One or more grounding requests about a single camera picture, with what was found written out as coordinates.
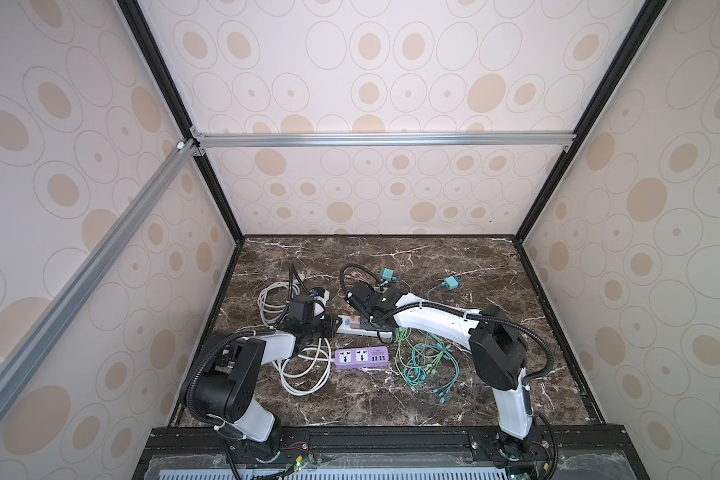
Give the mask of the teal charger plug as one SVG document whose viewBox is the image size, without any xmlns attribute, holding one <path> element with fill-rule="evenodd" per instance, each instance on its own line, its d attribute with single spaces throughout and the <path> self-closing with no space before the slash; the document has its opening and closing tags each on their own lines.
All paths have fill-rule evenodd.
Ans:
<svg viewBox="0 0 720 480">
<path fill-rule="evenodd" d="M 432 292 L 434 292 L 435 290 L 438 290 L 438 289 L 445 289 L 445 290 L 448 290 L 448 291 L 453 291 L 453 290 L 459 288 L 460 285 L 461 285 L 460 280 L 459 280 L 457 277 L 451 275 L 451 276 L 448 276 L 448 277 L 444 278 L 444 279 L 443 279 L 439 284 L 437 284 L 436 286 L 432 287 L 432 288 L 429 290 L 429 292 L 432 293 Z"/>
<path fill-rule="evenodd" d="M 383 283 L 397 282 L 398 278 L 395 276 L 395 272 L 392 269 L 382 268 L 380 271 L 380 280 Z"/>
</svg>

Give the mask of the silver aluminium rail left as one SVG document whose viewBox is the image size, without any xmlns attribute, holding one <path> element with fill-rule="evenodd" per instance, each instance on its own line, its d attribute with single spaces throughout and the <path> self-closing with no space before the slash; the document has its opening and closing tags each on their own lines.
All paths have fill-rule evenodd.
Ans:
<svg viewBox="0 0 720 480">
<path fill-rule="evenodd" d="M 152 212 L 199 142 L 187 138 L 162 163 L 0 366 L 0 422 Z"/>
</svg>

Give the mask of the silver aluminium rail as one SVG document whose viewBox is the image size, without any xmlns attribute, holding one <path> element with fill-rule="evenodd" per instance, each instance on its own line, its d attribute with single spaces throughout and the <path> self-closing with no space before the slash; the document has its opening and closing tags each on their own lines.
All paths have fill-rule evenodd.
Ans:
<svg viewBox="0 0 720 480">
<path fill-rule="evenodd" d="M 187 138 L 162 163 L 0 366 L 0 422 L 152 212 L 199 142 Z"/>
<path fill-rule="evenodd" d="M 208 148 L 306 147 L 423 147 L 487 145 L 570 145 L 572 131 L 414 132 L 414 133 L 293 133 L 200 134 L 196 141 Z"/>
</svg>

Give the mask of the purple power strip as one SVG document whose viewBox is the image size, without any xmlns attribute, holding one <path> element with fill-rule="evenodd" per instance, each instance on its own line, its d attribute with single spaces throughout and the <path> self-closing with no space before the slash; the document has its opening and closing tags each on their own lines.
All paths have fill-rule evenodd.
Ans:
<svg viewBox="0 0 720 480">
<path fill-rule="evenodd" d="M 390 355 L 386 347 L 339 349 L 334 353 L 337 370 L 383 369 L 389 366 Z"/>
</svg>

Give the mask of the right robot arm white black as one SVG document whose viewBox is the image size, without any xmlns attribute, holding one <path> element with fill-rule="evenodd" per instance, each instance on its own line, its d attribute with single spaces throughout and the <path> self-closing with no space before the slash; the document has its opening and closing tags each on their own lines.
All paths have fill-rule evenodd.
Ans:
<svg viewBox="0 0 720 480">
<path fill-rule="evenodd" d="M 491 387 L 499 429 L 495 454 L 507 462 L 530 454 L 534 423 L 531 383 L 551 372 L 554 352 L 536 332 L 512 321 L 498 306 L 460 309 L 421 298 L 367 267 L 348 263 L 339 272 L 345 302 L 359 315 L 360 328 L 434 334 L 470 352 L 478 377 Z"/>
</svg>

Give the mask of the white blue power strip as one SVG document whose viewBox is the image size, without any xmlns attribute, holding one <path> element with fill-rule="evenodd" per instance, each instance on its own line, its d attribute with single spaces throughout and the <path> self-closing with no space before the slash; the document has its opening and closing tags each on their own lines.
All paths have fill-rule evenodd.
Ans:
<svg viewBox="0 0 720 480">
<path fill-rule="evenodd" d="M 360 328 L 359 329 L 350 329 L 345 330 L 341 328 L 341 325 L 343 323 L 343 320 L 348 317 L 357 317 L 360 320 Z M 357 315 L 340 315 L 340 324 L 337 330 L 338 334 L 344 334 L 344 335 L 356 335 L 356 336 L 365 336 L 365 337 L 373 337 L 377 339 L 381 339 L 384 341 L 389 341 L 394 339 L 394 333 L 388 332 L 388 331 L 376 331 L 368 327 L 367 325 L 363 324 L 361 321 L 361 318 Z"/>
</svg>

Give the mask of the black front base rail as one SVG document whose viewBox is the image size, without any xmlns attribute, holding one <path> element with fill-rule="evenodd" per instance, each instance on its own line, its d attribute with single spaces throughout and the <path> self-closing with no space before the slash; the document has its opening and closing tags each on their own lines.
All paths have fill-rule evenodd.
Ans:
<svg viewBox="0 0 720 480">
<path fill-rule="evenodd" d="M 152 431 L 135 479 L 645 479 L 625 427 L 536 427 L 510 461 L 495 427 L 286 427 L 270 459 L 211 428 Z"/>
</svg>

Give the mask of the silver aluminium rail back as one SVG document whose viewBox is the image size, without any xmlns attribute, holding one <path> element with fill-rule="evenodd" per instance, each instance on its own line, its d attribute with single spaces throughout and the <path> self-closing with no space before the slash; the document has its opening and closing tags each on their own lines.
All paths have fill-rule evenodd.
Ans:
<svg viewBox="0 0 720 480">
<path fill-rule="evenodd" d="M 293 133 L 200 134 L 196 141 L 208 148 L 306 147 L 423 147 L 487 145 L 570 145 L 572 131 L 414 132 L 414 133 Z"/>
</svg>

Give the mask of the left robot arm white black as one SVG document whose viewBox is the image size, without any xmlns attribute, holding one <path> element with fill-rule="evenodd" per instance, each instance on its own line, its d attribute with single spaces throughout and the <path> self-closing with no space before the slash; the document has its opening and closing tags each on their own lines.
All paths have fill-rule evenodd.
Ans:
<svg viewBox="0 0 720 480">
<path fill-rule="evenodd" d="M 323 381 L 330 375 L 329 339 L 341 319 L 327 312 L 325 289 L 307 288 L 294 265 L 288 274 L 278 284 L 287 293 L 280 311 L 261 303 L 261 328 L 212 332 L 182 384 L 184 409 L 223 437 L 264 443 L 277 436 L 279 420 L 254 399 L 262 367 L 273 365 L 287 381 L 306 375 L 285 372 L 289 362 L 303 360 L 325 365 Z"/>
</svg>

